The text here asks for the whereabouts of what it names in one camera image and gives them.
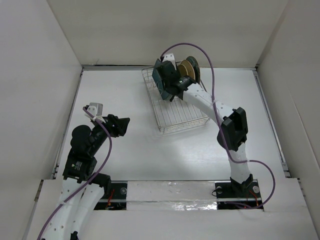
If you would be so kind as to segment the yellow woven round plate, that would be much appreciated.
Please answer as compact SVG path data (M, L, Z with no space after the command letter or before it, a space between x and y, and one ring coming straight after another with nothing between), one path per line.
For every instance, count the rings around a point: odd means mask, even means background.
M188 76L188 72L187 72L185 65L180 64L177 66L177 69L178 69L181 77Z

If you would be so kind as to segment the beige bird plate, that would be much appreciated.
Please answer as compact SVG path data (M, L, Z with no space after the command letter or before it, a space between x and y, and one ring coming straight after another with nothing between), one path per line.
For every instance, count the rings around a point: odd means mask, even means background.
M184 66L186 67L187 75L196 81L196 72L192 64L188 60L184 60Z

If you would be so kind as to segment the dark teal round plate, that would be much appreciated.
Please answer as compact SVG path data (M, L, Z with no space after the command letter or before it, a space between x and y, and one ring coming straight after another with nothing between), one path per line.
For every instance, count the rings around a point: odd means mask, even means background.
M188 56L186 60L192 65L195 73L195 81L200 84L201 82L201 72L200 72L200 67L198 64L198 61L196 60L195 57L193 56Z

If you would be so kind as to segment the teal square plate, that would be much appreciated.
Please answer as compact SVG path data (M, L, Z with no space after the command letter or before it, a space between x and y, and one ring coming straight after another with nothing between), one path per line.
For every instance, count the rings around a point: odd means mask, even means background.
M164 93L164 87L162 84L162 79L161 76L157 70L157 67L161 64L161 60L158 58L153 66L153 71L152 71L152 78L155 82L155 85L159 91L159 93L162 95Z

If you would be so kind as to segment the light green flower plate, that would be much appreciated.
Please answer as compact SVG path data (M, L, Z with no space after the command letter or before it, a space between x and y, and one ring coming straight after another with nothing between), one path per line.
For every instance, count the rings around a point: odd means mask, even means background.
M169 101L173 97L172 94L170 94L170 93L168 93L167 91L164 90L163 85L160 85L158 90L159 90L161 99L164 100L164 101Z

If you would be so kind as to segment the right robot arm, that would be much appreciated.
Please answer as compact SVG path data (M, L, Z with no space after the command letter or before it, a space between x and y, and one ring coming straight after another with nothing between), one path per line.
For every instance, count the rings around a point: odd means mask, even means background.
M181 75L170 61L156 60L152 77L161 82L162 89L184 102L201 110L219 128L217 141L228 155L230 164L230 188L236 198L249 191L253 175L248 167L246 141L248 122L246 111L238 107L231 108L205 91L201 85L188 75Z

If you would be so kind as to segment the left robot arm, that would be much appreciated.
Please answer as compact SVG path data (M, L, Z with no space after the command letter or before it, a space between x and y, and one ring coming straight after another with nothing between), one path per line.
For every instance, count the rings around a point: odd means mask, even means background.
M112 194L111 177L95 171L98 152L105 140L126 134L130 118L109 114L94 125L72 131L71 149L63 171L58 211L49 221L43 240L77 240L101 198Z

